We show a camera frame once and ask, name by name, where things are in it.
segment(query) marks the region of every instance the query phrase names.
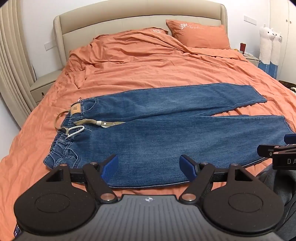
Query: white cabinet door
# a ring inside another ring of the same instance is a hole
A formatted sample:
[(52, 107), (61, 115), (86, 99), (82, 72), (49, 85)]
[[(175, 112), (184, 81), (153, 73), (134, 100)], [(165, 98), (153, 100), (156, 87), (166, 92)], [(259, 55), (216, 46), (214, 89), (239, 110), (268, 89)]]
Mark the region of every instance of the white cabinet door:
[(282, 65), (286, 52), (289, 21), (289, 0), (270, 0), (270, 28), (273, 28), (276, 32), (281, 32), (283, 37), (277, 75), (278, 80), (284, 80), (282, 78)]
[(286, 54), (279, 79), (296, 84), (296, 6), (289, 1), (289, 35)]

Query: beige curtain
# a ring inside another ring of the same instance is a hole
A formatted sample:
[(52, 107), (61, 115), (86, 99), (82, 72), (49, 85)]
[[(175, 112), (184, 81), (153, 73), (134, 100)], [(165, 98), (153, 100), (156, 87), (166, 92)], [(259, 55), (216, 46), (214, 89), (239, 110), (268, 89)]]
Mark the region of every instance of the beige curtain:
[(0, 8), (0, 93), (21, 127), (36, 103), (30, 93), (34, 83), (25, 48), (20, 0), (9, 0)]

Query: brown leather label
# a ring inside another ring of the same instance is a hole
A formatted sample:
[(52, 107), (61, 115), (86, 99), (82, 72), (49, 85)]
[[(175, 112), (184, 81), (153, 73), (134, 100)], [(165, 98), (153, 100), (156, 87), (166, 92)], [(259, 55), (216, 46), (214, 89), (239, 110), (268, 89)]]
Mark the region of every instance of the brown leather label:
[(81, 104), (76, 103), (71, 106), (71, 115), (76, 114), (76, 113), (81, 113)]

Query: headboard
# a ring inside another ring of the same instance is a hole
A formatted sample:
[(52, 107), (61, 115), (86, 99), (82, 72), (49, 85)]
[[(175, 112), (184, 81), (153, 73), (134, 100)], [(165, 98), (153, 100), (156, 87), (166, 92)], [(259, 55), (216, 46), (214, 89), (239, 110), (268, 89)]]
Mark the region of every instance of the headboard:
[(206, 0), (107, 0), (63, 13), (54, 19), (54, 33), (62, 65), (71, 50), (89, 44), (101, 34), (158, 27), (176, 19), (227, 29), (224, 5)]

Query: bed sheet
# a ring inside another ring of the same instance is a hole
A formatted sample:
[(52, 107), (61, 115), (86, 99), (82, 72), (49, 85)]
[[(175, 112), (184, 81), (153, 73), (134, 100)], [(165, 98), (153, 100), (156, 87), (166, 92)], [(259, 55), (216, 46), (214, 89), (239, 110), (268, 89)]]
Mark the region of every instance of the bed sheet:
[[(0, 162), (0, 240), (13, 239), (13, 204), (17, 197), (49, 171), (43, 160), (57, 133), (54, 120), (58, 113), (68, 110), (79, 98), (221, 82), (251, 85), (268, 101), (220, 115), (284, 115), (292, 130), (296, 130), (296, 96), (237, 51), (188, 48), (155, 29), (99, 36), (72, 51), (62, 74), (28, 117), (9, 155)], [(270, 163), (270, 159), (266, 160), (248, 171), (256, 175)], [(186, 187), (120, 189), (115, 193), (179, 197)]]

